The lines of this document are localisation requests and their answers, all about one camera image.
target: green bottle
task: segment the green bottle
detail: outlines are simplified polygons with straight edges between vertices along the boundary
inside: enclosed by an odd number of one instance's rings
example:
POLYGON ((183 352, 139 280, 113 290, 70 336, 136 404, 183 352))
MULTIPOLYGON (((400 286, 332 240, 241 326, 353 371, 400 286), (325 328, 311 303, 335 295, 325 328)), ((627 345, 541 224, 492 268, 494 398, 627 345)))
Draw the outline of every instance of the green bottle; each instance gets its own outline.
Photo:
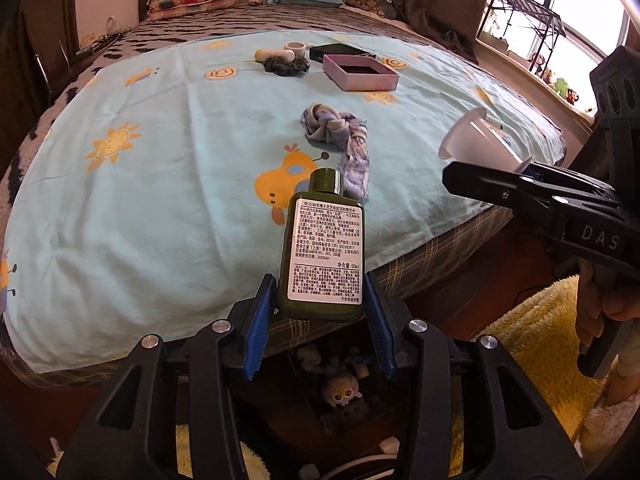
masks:
POLYGON ((295 319, 362 316, 364 209, 342 195, 342 174, 319 168, 289 202, 278 308, 295 319))

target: finger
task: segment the finger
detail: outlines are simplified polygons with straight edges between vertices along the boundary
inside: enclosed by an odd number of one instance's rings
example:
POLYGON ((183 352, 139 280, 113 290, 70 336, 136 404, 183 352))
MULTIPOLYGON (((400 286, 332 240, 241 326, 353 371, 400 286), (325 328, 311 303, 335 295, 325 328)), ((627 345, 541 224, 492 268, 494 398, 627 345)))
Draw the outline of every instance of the finger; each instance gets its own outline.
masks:
POLYGON ((594 337, 600 337, 604 330, 604 317, 600 315, 596 319, 593 319, 593 317, 589 316, 584 310, 578 312, 576 323, 594 337))
POLYGON ((578 311, 585 310, 592 319, 596 319, 602 313, 602 297, 594 282, 578 282, 578 311))
POLYGON ((577 323, 575 325, 575 334, 578 336, 578 339, 581 343, 584 343, 587 346, 591 346, 591 343, 593 342, 593 335, 591 335, 577 323))
POLYGON ((602 301, 604 312, 616 321, 640 317, 640 288, 624 287, 612 290, 602 301))
POLYGON ((578 267, 580 268, 580 279, 585 283, 593 281, 594 267, 589 260, 578 259, 578 267))

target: light blue blanket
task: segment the light blue blanket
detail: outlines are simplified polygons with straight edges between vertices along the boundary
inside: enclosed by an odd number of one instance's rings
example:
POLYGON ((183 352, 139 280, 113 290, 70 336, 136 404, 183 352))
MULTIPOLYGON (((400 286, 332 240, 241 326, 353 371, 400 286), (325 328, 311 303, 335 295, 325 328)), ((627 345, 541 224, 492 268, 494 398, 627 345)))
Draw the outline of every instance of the light blue blanket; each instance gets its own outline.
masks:
POLYGON ((62 112, 15 201, 4 321, 23 360, 49 372, 123 357, 149 332, 193 335, 277 275, 289 197, 340 159, 303 136, 313 102, 367 121, 367 270, 487 207, 441 184, 440 141, 470 108, 487 107, 522 158, 562 157, 558 130, 513 91, 391 38, 262 32, 123 60, 62 112), (398 69, 398 90, 346 93, 316 62, 283 78, 253 61, 289 41, 375 52, 398 69))

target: black scrunchie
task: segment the black scrunchie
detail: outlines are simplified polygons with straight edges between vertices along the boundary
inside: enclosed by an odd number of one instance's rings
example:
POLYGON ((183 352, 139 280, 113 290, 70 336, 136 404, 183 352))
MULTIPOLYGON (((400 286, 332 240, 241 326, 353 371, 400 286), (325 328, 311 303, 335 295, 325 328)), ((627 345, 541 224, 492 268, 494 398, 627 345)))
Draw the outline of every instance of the black scrunchie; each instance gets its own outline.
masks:
POLYGON ((297 57, 291 63, 284 63, 277 57, 270 57, 263 65, 267 72, 281 76, 303 74, 309 70, 309 62, 305 57, 297 57))

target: white label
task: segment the white label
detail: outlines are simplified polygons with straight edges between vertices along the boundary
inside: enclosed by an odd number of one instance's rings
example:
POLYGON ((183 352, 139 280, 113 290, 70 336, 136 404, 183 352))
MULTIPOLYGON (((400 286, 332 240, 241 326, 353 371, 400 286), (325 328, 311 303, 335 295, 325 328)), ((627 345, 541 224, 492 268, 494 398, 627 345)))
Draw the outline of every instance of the white label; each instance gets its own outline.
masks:
POLYGON ((287 297, 362 303, 362 209, 301 198, 295 215, 287 297))

